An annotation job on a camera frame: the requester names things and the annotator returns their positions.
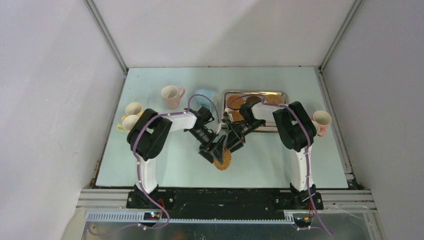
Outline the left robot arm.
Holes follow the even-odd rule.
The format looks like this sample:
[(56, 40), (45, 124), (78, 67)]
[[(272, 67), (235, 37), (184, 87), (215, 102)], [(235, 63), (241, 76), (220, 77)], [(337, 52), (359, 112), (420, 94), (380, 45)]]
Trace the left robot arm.
[(145, 208), (153, 208), (158, 202), (156, 157), (162, 151), (169, 133), (182, 130), (189, 132), (199, 142), (199, 154), (210, 163), (226, 165), (231, 153), (226, 149), (228, 134), (221, 125), (216, 131), (207, 127), (214, 121), (206, 107), (199, 110), (186, 108), (184, 111), (159, 114), (151, 108), (144, 111), (129, 131), (130, 145), (137, 166), (136, 187), (142, 191), (138, 201)]

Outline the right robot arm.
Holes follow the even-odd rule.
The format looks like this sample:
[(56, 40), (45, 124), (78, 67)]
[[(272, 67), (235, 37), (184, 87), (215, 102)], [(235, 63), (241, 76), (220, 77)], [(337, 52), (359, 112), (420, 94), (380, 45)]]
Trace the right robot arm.
[(246, 136), (266, 122), (275, 123), (282, 144), (292, 152), (292, 177), (290, 182), (291, 204), (304, 209), (316, 193), (312, 180), (311, 150), (316, 127), (299, 101), (290, 104), (256, 101), (241, 105), (243, 120), (234, 122), (231, 115), (223, 114), (222, 121), (228, 126), (226, 149), (235, 152), (246, 142)]

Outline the dark wood coaster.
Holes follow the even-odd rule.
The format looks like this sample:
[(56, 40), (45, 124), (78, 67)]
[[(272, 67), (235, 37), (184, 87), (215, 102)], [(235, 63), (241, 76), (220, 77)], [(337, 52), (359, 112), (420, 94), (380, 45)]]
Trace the dark wood coaster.
[(255, 103), (258, 103), (258, 102), (261, 102), (261, 101), (262, 101), (262, 98), (257, 96), (257, 95), (251, 95), (251, 96), (247, 97), (246, 100), (245, 100), (245, 102), (249, 103), (249, 104), (255, 104)]

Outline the green cup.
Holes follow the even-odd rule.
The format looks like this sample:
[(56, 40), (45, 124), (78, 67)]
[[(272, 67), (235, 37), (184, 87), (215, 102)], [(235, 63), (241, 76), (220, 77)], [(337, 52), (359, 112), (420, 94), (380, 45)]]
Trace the green cup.
[(315, 128), (315, 136), (317, 136), (319, 133), (320, 133), (320, 125), (316, 122), (316, 121), (314, 121), (314, 120), (312, 120), (312, 124), (313, 124), (313, 126), (314, 126), (314, 128)]

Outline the blue mug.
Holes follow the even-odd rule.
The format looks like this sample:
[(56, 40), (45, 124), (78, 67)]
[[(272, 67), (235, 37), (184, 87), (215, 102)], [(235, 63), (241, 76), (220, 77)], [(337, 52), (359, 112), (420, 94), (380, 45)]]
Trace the blue mug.
[(195, 91), (196, 96), (194, 100), (198, 103), (200, 107), (208, 108), (213, 110), (214, 106), (217, 106), (219, 93), (212, 89), (198, 89)]

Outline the light wood coaster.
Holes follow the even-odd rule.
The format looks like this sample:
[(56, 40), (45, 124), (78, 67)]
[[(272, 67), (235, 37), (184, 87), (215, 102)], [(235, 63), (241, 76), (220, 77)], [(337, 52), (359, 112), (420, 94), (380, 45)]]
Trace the light wood coaster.
[(234, 111), (240, 110), (245, 100), (240, 95), (230, 95), (226, 100), (226, 106)]
[(240, 123), (240, 122), (242, 122), (244, 120), (244, 117), (240, 114), (239, 111), (232, 110), (228, 114), (231, 115), (232, 121), (234, 123)]

